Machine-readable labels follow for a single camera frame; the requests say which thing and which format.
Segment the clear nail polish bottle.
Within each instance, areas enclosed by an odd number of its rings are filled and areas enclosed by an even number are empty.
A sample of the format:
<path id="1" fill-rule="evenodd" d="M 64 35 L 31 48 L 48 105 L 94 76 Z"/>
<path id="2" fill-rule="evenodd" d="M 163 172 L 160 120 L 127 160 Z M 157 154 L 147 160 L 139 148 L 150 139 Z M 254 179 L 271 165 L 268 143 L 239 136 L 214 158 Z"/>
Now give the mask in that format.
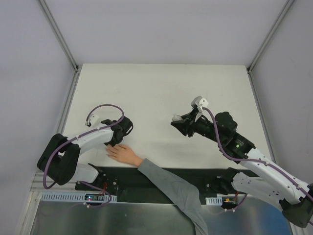
<path id="1" fill-rule="evenodd" d="M 183 120 L 183 118 L 180 115 L 174 114 L 172 117 L 173 122 L 181 121 L 181 120 Z"/>

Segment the grey sleeved forearm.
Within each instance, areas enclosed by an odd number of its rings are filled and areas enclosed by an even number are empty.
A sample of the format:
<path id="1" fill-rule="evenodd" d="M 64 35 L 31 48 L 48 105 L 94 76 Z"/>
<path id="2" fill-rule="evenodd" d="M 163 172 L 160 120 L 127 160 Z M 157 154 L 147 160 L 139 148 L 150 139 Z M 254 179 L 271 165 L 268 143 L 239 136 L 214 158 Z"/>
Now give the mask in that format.
<path id="1" fill-rule="evenodd" d="M 200 193 L 193 184 L 148 159 L 143 160 L 138 170 L 192 221 L 197 235 L 209 234 L 202 215 Z"/>

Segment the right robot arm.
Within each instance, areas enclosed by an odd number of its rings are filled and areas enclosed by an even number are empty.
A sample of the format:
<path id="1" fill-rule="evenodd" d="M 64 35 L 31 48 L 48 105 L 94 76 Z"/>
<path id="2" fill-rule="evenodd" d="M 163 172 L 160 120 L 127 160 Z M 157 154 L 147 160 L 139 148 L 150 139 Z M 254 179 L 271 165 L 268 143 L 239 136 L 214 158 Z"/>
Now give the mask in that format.
<path id="1" fill-rule="evenodd" d="M 229 160 L 255 173 L 259 179 L 235 169 L 220 180 L 216 191 L 222 194 L 234 190 L 252 195 L 277 208 L 293 225 L 306 228 L 313 216 L 313 186 L 291 175 L 266 157 L 251 141 L 237 133 L 238 124 L 229 112 L 211 116 L 211 120 L 197 109 L 174 115 L 171 125 L 184 136 L 195 133 L 217 143 Z"/>

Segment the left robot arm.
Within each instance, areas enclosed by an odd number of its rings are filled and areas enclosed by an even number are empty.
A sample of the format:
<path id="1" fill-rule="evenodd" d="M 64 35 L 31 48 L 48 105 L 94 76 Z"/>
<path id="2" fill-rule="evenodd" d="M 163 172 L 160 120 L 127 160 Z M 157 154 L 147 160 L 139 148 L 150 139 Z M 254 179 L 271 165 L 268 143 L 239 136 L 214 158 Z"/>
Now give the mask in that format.
<path id="1" fill-rule="evenodd" d="M 92 190 L 103 186 L 101 172 L 92 164 L 78 163 L 85 152 L 102 144 L 114 146 L 122 142 L 133 129 L 127 117 L 120 122 L 103 120 L 90 131 L 68 138 L 62 134 L 54 135 L 37 162 L 37 168 L 60 186 L 69 181 L 86 182 Z"/>

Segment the person's hand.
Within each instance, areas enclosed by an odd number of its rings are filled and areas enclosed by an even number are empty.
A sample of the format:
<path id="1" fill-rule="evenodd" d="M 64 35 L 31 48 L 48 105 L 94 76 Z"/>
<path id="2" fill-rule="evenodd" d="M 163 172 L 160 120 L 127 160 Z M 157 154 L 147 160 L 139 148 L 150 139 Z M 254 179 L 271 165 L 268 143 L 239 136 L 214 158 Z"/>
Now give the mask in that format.
<path id="1" fill-rule="evenodd" d="M 134 151 L 122 144 L 117 144 L 115 146 L 108 145 L 106 147 L 107 156 L 114 159 L 120 163 L 129 164 L 132 166 L 139 167 L 143 162 L 143 159 L 137 156 Z"/>

